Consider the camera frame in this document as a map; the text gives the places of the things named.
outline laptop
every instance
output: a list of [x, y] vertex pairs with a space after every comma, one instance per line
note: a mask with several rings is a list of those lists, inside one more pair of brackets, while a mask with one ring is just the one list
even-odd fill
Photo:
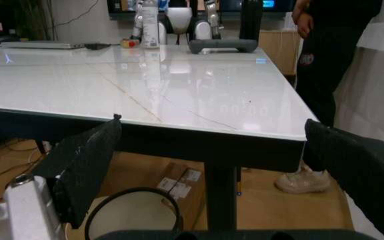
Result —
[[83, 48], [84, 44], [63, 41], [5, 41], [1, 43], [1, 46], [23, 49], [78, 49]]

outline black pants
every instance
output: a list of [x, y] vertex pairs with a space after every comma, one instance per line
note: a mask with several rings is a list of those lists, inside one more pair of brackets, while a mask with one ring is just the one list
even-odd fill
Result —
[[[334, 124], [333, 92], [354, 58], [363, 30], [363, 27], [316, 25], [303, 42], [297, 63], [297, 93], [326, 126]], [[325, 169], [307, 144], [303, 160], [314, 171]]]

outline white table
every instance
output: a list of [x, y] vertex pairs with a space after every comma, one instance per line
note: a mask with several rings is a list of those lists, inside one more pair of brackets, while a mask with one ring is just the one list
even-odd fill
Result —
[[315, 119], [261, 50], [0, 48], [0, 135], [58, 141], [121, 114], [121, 150], [205, 163], [209, 228], [236, 227], [235, 167], [294, 171]]

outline wooden cabinet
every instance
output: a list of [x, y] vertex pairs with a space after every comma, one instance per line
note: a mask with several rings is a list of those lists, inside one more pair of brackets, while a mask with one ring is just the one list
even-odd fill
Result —
[[261, 30], [258, 46], [283, 75], [296, 75], [301, 38], [294, 30]]

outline person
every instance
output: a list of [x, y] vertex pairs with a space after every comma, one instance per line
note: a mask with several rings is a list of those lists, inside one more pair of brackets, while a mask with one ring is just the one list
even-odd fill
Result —
[[[358, 40], [381, 9], [382, 0], [297, 0], [292, 18], [304, 39], [297, 62], [296, 91], [321, 123], [334, 125], [333, 92], [352, 63]], [[330, 187], [324, 164], [305, 144], [299, 170], [280, 176], [282, 191], [301, 194]]]

